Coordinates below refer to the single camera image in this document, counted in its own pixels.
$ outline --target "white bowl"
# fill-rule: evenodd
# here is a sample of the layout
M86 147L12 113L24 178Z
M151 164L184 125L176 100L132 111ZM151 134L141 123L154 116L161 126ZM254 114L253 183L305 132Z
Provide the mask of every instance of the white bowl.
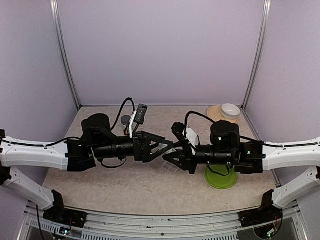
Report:
M237 117L239 117L241 112L236 105L233 105L230 103L223 104L221 109L222 109L222 115L226 119L230 119L230 120L237 119Z

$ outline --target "green plate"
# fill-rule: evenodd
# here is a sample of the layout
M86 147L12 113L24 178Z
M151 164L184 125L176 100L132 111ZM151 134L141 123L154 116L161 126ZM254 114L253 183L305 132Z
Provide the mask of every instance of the green plate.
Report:
M221 174L228 174L226 166L212 165L211 169ZM228 176L220 176L212 173L207 167L204 171L205 180L216 189L229 189L236 184L238 174L235 172L235 168L230 169Z

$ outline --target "metal frame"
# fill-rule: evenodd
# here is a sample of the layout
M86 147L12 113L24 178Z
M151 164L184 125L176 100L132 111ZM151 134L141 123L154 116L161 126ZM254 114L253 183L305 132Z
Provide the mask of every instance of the metal frame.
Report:
M271 8L271 0L264 0L263 15L262 15L258 45L257 45L257 49L255 52L255 57L254 57L253 67L252 67L251 74L250 74L249 84L248 84L248 87L247 87L247 90L246 90L246 93L244 96L244 100L242 103L242 108L244 110L246 110L246 108L249 104L249 100L252 95L252 91L253 91L254 84L256 81L258 67L259 67L259 63L261 60L261 56L262 56L262 52L263 52L263 48L264 48L264 43L265 43L265 39L266 39L266 33L267 33L267 27L268 27L269 15L270 15L270 8Z
M182 215L182 216L146 216L125 215L86 211L87 222L84 228L72 228L70 239L78 240L236 240L238 232L252 229L242 228L237 211L222 213ZM283 210L283 219L292 218L299 240L307 240L304 234L306 226L301 221L301 212L296 202ZM40 217L44 232L58 232L60 227L68 226L50 222ZM25 240L30 228L38 228L37 211L29 203L23 215L22 227L17 240Z
M60 49L60 53L61 53L61 57L62 57L65 75L66 75L67 82L68 82L68 85L69 85L69 88L71 91L74 105L75 105L77 111L79 111L80 108L82 107L82 105L80 103L80 99L79 99L79 96L77 93L74 79L71 74L70 65L69 65L69 61L68 61L68 57L67 57L67 51L65 48L64 36L62 33L62 26L61 26L60 15L59 15L58 0L50 0L50 5L51 5L51 13L52 13L52 17L53 17L53 23L55 26L56 35L58 38L58 45L59 45L59 49Z
M73 76L70 69L70 64L67 57L67 51L64 44L62 25L59 15L58 0L50 0L51 13L53 22L56 29L58 38L59 50L64 65L65 74L67 77L68 85L71 91L72 99L76 109L79 111L82 107L77 89L73 80ZM260 60L262 57L263 47L265 43L267 26L269 21L271 8L271 0L264 0L262 21L260 26L258 45L254 57L254 62L250 74L249 83L245 93L245 97L242 103L242 114L254 135L254 137L260 140L260 136L256 131L250 117L248 116L246 109L248 107L250 97L253 92L254 84L256 81ZM279 178L275 171L272 171L276 186L281 186ZM121 239L125 237L126 240L135 236L135 239L170 239L173 235L169 234L161 236L161 232L165 232L169 229L176 232L175 237L182 240L184 237L189 240L198 239L222 239L222 236L235 236L237 235L237 229L241 229L241 225L238 220L238 211L214 213L214 214L202 214L202 215L190 215L190 216L132 216L112 213L100 213L94 211L87 211L88 222L84 229L75 229L81 234L81 238L74 239ZM284 218L292 218L296 223L296 231L300 240L307 240L306 225L302 218L301 212L297 202L293 202L290 207L287 207L284 211ZM32 204L28 204L26 212L23 217L22 228L18 232L18 240L25 240L30 227L37 227L37 214ZM44 231L53 233L54 229L60 228L59 224L52 222L46 222L41 218ZM139 231L140 228L146 228L146 231Z

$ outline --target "black cable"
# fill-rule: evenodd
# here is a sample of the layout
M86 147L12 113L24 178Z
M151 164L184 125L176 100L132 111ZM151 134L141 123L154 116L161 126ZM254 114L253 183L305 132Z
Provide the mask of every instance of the black cable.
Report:
M117 122L118 122L118 120L119 120L119 118L120 118L121 112L122 112L122 110L124 109L124 106L126 105L126 103L127 103L128 101L130 101L130 102L132 103L132 111L134 112L134 111L136 110L135 103L134 103L134 101L132 100L132 97L127 97L127 98L123 101L123 103L122 103L122 105L121 105L121 107L120 107L120 109L119 109L119 112L118 112L118 115L116 116L115 122L114 122L113 126L111 127L111 131L112 131L112 130L115 128L115 126L117 125Z
M271 148L294 148L294 147L306 147L306 146L318 145L317 142L292 144L292 145L273 145L273 144L268 144L268 143L265 143L263 141L255 140L255 139L252 139L252 138L246 137L246 136L240 136L240 138L242 138L244 140L248 140L248 141L254 142L254 143L257 143L257 144L262 144L263 146L271 147Z
M216 122L213 121L210 117L206 116L206 115L203 115L199 112L196 112L196 111L189 111L185 117L184 117L184 135L186 136L187 135L187 126L188 126L188 118L191 114L194 114L194 115L198 115L200 117L203 117L204 119L207 119L208 121L212 122L213 124L215 124Z
M130 136L130 134L127 132L129 130L129 125L130 125L130 123L128 123L128 125L125 126L125 129L124 129L124 135L126 135L126 136Z
M228 167L228 166L225 166L226 167L226 170L227 170L227 174L222 174L222 173L220 173L220 172L217 172L217 171L213 171L212 170L212 168L209 166L209 165L207 165L206 166L209 170L210 170L210 172L212 172L213 174L217 174L217 175L220 175L220 176L223 176L223 177L226 177L226 176L228 176L229 174L230 174L230 168Z
M135 125L135 128L134 128L134 130L133 130L133 133L135 133L135 132L138 130L139 126L140 126L139 124Z
M70 227L70 232L71 232L71 230L72 230L72 227L71 227L71 223L72 223L72 216L70 217L70 224L69 224L69 227Z
M277 231L274 233L274 235L272 235L271 237L273 238L275 235L278 234L278 232L280 231L281 227L282 227L282 222L284 221L284 210L281 208L281 222L280 222L280 226L277 229Z
M120 168L121 166L123 166L123 165L126 163L127 158L124 159L124 162L123 162L123 163L121 163L120 165L117 165L117 166L107 166L107 165L104 165L104 163L103 163L104 159L97 159L97 161L98 161L99 163L101 163L101 166L104 167L104 168L106 168L106 169L117 169L117 168Z
M40 217L39 217L39 208L38 208L38 205L35 205L35 206L36 206L36 216L38 218L38 225L39 225L40 235L41 235L42 240L46 240L45 237L44 237L44 233L42 232L42 229L41 229Z
M15 142L15 141L7 141L7 140L4 140L4 139L0 139L0 142L4 142L6 144L12 144L12 145L19 145L19 146L26 146L26 147L36 147L36 148L47 148L47 147L52 147L54 145L57 145L61 142L64 142L66 140L69 140L69 139L75 139L75 140L80 140L79 137L75 137L75 136L70 136L70 137L66 137L66 138L63 138L59 141L56 141L56 142L53 142L53 143L50 143L48 145L43 145L43 144L29 144L29 143L23 143L23 142Z
M212 120L211 118L209 118L208 116L206 115L203 115L199 112L196 112L196 111L189 111L186 115L185 115L185 118L184 118L184 135L186 136L186 133L187 133L187 125L188 125L188 117L191 115L191 114L194 114L194 115L198 115L200 117L203 117L205 119L207 119L208 121L212 122L213 124L215 124L216 122L214 120ZM259 141L259 140L256 140L256 139L252 139L250 137L246 137L246 136L240 136L241 139L244 139L244 140L248 140L248 141L251 141L251 142L254 142L254 143L257 143L257 144L262 144L266 147L272 147L272 148L294 148L294 147L306 147L306 146L314 146L314 145L318 145L317 142L310 142L310 143L301 143L301 144L292 144L292 145L272 145L272 144L268 144L268 143L265 143L263 141Z
M189 142L189 145L190 145L191 148L193 148L195 151L197 151L197 148L196 148L195 146L193 146L193 145L191 144L191 142Z

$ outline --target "black bracket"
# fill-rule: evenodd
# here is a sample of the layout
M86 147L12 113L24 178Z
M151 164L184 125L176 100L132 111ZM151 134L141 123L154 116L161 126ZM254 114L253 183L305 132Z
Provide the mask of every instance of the black bracket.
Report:
M234 170L241 174L262 174L263 145L253 142L240 143L239 150L241 152L240 159L234 164Z
M165 152L174 147L172 141L165 137L151 134L145 131L139 131L133 136L134 158L136 161L150 163L152 160L160 157ZM153 153L153 149L159 144L165 144L166 147Z
M54 196L53 207L44 211L43 218L58 224L73 226L76 228L84 228L87 213L65 208L62 195L52 190Z
M191 155L189 149L183 148L183 150L176 150L169 154L163 155L163 160L177 166L181 170L189 171L190 174L195 174L197 169L197 163L193 162L189 155Z
M315 177L316 179L320 179L320 166L317 166L316 170L318 171L318 174Z
M3 129L0 129L0 140L6 137L6 132ZM1 141L0 141L0 154L3 152L3 148L1 148ZM0 186L5 183L5 181L11 179L10 175L10 167L4 167L1 164L1 159L0 159Z
M83 172L96 167L96 162L92 150L85 146L82 140L67 140L68 158L67 172Z
M283 210L273 206L273 192L274 190L270 190L263 194L262 203L259 208L239 212L238 216L243 228L269 223L276 218L282 218Z
M135 118L134 118L134 122L139 124L139 125L144 124L145 115L147 113L147 110L148 110L148 106L140 103L138 108L137 108L137 110L136 110L136 115L135 115Z

